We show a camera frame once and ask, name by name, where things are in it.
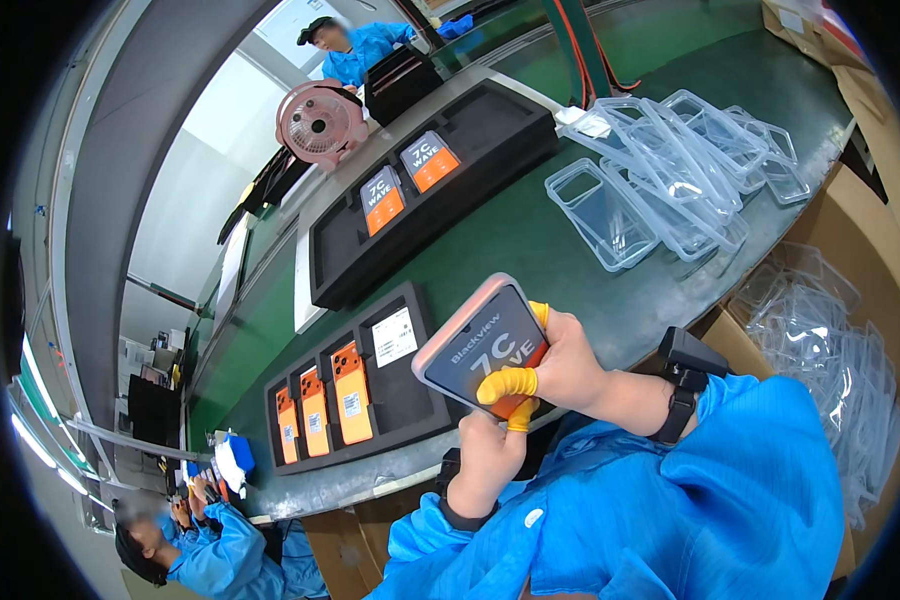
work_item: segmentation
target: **green workbench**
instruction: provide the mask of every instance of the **green workbench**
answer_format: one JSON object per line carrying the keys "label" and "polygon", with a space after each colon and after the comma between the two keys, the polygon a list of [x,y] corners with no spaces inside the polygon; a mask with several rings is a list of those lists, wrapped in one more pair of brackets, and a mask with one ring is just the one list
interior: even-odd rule
{"label": "green workbench", "polygon": [[[608,43],[602,35],[601,41],[621,78],[642,78],[638,95],[660,100],[685,88],[718,107],[740,105],[790,131],[800,172],[816,189],[840,155],[852,121],[832,75],[763,30],[755,3],[712,2],[707,10],[718,13],[720,6],[726,11],[724,27],[708,32],[717,40],[696,44],[696,49],[669,60],[657,49],[647,58],[655,68],[646,73],[639,71],[633,51],[620,61],[630,69],[625,72],[615,54],[622,52],[616,46],[620,42]],[[743,9],[748,11],[745,18],[738,14]],[[700,20],[694,11],[706,12],[694,6],[684,10],[682,18],[669,14],[667,31],[693,29],[692,19],[683,13],[694,13]],[[616,11],[600,17],[620,20]],[[599,33],[607,31],[597,19],[594,26]],[[628,31],[619,22],[610,24],[611,30],[614,27]],[[658,45],[671,42],[659,32],[654,37]],[[565,100],[569,90],[560,60],[550,36],[493,68]],[[561,140],[555,157],[433,240],[360,306],[327,313],[298,336],[293,333],[295,244],[284,244],[265,261],[206,357],[201,377],[193,382],[188,419],[191,450],[201,450],[204,431],[215,428],[232,427],[250,439],[257,468],[249,478],[243,507],[247,514],[286,519],[382,496],[432,476],[440,455],[454,446],[456,431],[451,431],[360,461],[273,477],[263,386],[397,284],[419,284],[440,324],[488,275],[509,273],[531,299],[576,314],[602,366],[627,369],[653,351],[668,326],[686,326],[705,314],[767,254],[805,207],[805,202],[780,206],[769,190],[761,190],[746,200],[742,215],[750,232],[735,255],[720,251],[709,260],[687,264],[661,245],[635,268],[609,273],[543,188],[546,177],[584,156],[597,159],[589,150]]]}

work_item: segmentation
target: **wrist strap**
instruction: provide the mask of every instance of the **wrist strap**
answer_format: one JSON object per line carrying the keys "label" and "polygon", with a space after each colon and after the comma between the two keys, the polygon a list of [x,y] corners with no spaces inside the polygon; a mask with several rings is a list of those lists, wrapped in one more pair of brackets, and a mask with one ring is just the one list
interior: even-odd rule
{"label": "wrist strap", "polygon": [[440,511],[443,513],[443,518],[450,523],[450,526],[456,529],[456,531],[478,531],[481,527],[484,526],[484,523],[491,520],[491,518],[497,514],[497,510],[500,509],[500,503],[495,502],[493,504],[493,510],[490,511],[490,514],[487,516],[483,516],[481,518],[466,518],[460,516],[456,512],[450,508],[450,504],[447,502],[445,496],[440,497],[440,502],[438,504]]}
{"label": "wrist strap", "polygon": [[659,431],[647,438],[653,442],[676,444],[696,410],[697,401],[694,398],[694,391],[682,387],[673,388],[667,420],[663,421],[663,426]]}

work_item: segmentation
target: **black wristwatch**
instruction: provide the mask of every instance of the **black wristwatch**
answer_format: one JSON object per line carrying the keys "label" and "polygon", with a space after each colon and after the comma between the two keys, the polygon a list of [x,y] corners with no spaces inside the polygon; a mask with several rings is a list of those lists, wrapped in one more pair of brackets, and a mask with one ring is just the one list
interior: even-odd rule
{"label": "black wristwatch", "polygon": [[676,444],[697,412],[697,394],[707,390],[708,374],[725,378],[733,375],[733,371],[719,352],[679,327],[667,328],[656,353],[664,361],[660,377],[672,383],[674,389],[667,419],[648,439]]}
{"label": "black wristwatch", "polygon": [[436,475],[436,492],[440,495],[440,501],[437,506],[443,513],[443,518],[457,531],[477,531],[484,526],[484,523],[490,521],[496,515],[497,510],[500,508],[500,503],[495,503],[490,514],[481,518],[466,518],[454,512],[447,502],[447,489],[450,487],[450,481],[459,472],[460,449],[450,448],[443,455],[443,461],[440,463],[440,473]]}

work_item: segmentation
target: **black cap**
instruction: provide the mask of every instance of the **black cap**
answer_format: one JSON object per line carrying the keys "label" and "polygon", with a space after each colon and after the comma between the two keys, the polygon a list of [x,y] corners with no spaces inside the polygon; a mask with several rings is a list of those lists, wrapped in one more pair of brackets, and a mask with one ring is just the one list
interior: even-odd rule
{"label": "black cap", "polygon": [[306,27],[306,28],[300,30],[300,37],[298,37],[296,39],[296,45],[302,46],[303,44],[305,44],[307,42],[314,43],[314,41],[313,41],[314,34],[317,32],[318,29],[324,27],[324,25],[326,25],[327,23],[336,24],[336,22],[333,20],[332,16],[319,16],[319,17],[313,19],[313,22],[310,24],[309,27]]}

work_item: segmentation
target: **cable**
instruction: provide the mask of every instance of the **cable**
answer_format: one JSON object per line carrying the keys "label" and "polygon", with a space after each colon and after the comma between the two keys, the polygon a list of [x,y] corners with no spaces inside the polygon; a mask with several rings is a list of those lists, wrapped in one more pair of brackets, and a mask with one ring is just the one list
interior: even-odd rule
{"label": "cable", "polygon": [[570,27],[570,20],[567,18],[566,12],[564,11],[564,5],[561,4],[560,0],[552,0],[552,2],[553,6],[555,6],[560,13],[560,18],[563,20],[563,26],[566,27],[567,35],[570,37],[570,43],[573,45],[576,68],[579,70],[579,78],[583,83],[583,94],[582,98],[580,98],[580,102],[582,103],[582,107],[586,108],[590,97],[588,91],[592,90],[592,79],[587,70],[587,63],[584,61],[584,53],[580,50],[580,44],[577,43],[577,37],[573,33],[573,28]]}

